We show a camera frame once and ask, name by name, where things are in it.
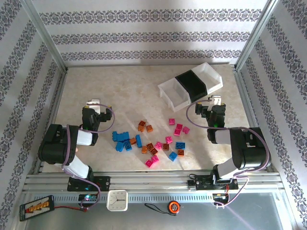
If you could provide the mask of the black power distribution board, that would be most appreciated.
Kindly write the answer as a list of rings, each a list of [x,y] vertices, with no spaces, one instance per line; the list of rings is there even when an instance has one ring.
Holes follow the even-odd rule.
[[[53,211],[54,208],[54,196],[49,195],[26,204],[22,204],[19,207],[19,220],[26,221],[42,214]]]

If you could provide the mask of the white square analog clock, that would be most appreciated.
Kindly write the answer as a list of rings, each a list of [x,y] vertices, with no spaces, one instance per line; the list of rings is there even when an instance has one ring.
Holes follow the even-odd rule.
[[[110,190],[106,207],[109,211],[123,212],[128,210],[128,192],[126,190]]]

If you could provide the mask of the orange black tape measure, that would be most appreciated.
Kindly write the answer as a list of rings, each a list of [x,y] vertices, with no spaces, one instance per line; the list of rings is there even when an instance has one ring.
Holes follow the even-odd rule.
[[[166,214],[170,216],[176,216],[181,209],[181,204],[177,201],[170,201],[167,204],[167,211],[161,210],[158,206],[152,204],[152,203],[144,203],[144,206],[149,208],[150,210],[156,211],[161,214]]]

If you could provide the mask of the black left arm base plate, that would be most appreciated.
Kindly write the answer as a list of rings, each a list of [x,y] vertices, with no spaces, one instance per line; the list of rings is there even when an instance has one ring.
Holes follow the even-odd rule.
[[[110,177],[109,176],[95,176],[94,184],[96,184],[101,192],[109,191]],[[67,191],[69,192],[97,192],[96,186],[89,182],[82,181],[80,179],[74,179],[72,177],[68,180]]]

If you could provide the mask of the aluminium frame post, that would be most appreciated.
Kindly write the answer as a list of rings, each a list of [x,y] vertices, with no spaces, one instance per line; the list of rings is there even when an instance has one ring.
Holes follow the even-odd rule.
[[[19,1],[24,10],[26,11],[27,15],[29,16],[30,20],[32,21],[33,25],[35,26],[43,42],[47,46],[48,50],[51,52],[51,55],[55,60],[57,66],[61,69],[63,73],[66,73],[68,67],[66,66],[59,50],[57,49],[51,35],[49,34],[45,24],[43,23],[32,0],[19,0]]]
[[[235,63],[235,70],[236,72],[239,72],[243,65],[245,64],[249,54],[251,53],[255,43],[259,39],[262,31],[264,30],[264,27],[268,20],[270,19],[272,13],[274,12],[276,6],[278,5],[280,0],[267,0],[262,13],[260,14],[260,17],[255,24],[250,37],[247,40],[247,43],[245,44],[237,62]]]

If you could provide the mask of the aluminium mounting rail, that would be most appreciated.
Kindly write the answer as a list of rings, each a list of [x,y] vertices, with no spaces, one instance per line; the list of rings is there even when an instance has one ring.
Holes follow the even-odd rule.
[[[120,171],[120,172],[95,172],[95,176],[109,176],[110,189],[124,189],[130,192],[175,192],[188,190],[190,174],[209,175],[208,170],[186,171]],[[282,189],[281,176],[278,172],[250,172],[246,174],[249,183],[245,192],[252,190]],[[24,193],[61,193],[67,191],[69,176],[62,173],[39,173],[26,176],[22,191]]]

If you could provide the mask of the aluminium side rail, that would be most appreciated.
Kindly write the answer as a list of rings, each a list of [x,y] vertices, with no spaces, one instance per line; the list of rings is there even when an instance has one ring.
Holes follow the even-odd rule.
[[[239,121],[235,125],[261,128],[272,157],[270,168],[280,175],[284,175],[282,160],[283,156],[287,154],[287,148],[283,141],[284,123],[273,113],[273,104],[267,93],[258,96],[246,66],[236,71],[235,80],[247,117],[246,122]]]
[[[61,77],[59,78],[59,80],[56,84],[55,91],[54,91],[54,94],[53,94],[53,98],[51,100],[50,110],[49,110],[49,114],[48,114],[48,117],[47,117],[45,129],[44,129],[42,138],[40,139],[40,142],[39,142],[39,145],[38,145],[39,147],[40,147],[40,144],[41,144],[41,142],[42,142],[42,140],[43,140],[43,138],[44,138],[44,136],[45,136],[45,134],[48,130],[48,127],[51,124],[53,124],[56,120],[60,100],[61,100],[61,97],[62,97],[64,85],[65,85],[65,80],[66,80],[66,77],[67,77],[67,73],[68,73],[68,69],[66,69],[66,71],[64,73],[62,73]],[[35,159],[32,163],[31,169],[30,169],[28,174],[29,175],[39,174],[40,167],[41,167],[41,160],[38,158],[38,152],[37,152]]]

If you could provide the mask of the aluminium back rail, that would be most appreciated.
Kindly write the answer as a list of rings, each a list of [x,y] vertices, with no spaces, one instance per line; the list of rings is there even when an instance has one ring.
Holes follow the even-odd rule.
[[[176,65],[200,65],[207,62],[209,65],[231,65],[236,66],[236,64],[232,64],[230,62],[209,62],[209,61],[184,61],[181,60],[179,62],[175,62],[174,60],[166,61],[166,60],[154,60],[150,61],[141,61],[141,62],[134,62],[134,63],[67,63],[67,68],[81,68],[81,67],[115,67],[115,66],[176,66]]]

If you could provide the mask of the white plastic bin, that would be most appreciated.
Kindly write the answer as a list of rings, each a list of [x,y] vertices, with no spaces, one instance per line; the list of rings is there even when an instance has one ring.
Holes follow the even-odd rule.
[[[177,112],[191,103],[188,92],[176,78],[172,78],[159,84],[158,88],[160,98],[163,98],[173,112]]]
[[[191,69],[206,85],[207,94],[211,94],[223,87],[222,76],[208,63],[203,63]]]

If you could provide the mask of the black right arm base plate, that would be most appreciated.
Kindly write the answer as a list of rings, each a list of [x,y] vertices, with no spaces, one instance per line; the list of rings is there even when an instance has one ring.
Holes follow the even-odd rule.
[[[237,179],[216,179],[214,175],[194,175],[196,190],[237,190]]]

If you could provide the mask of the grey metal panel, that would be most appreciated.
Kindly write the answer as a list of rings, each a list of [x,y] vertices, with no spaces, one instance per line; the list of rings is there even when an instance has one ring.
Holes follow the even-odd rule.
[[[125,212],[110,212],[105,205],[88,213],[60,208],[27,221],[25,230],[294,230],[282,211],[272,193],[248,193],[224,209],[185,203],[175,217],[144,204],[129,204]]]

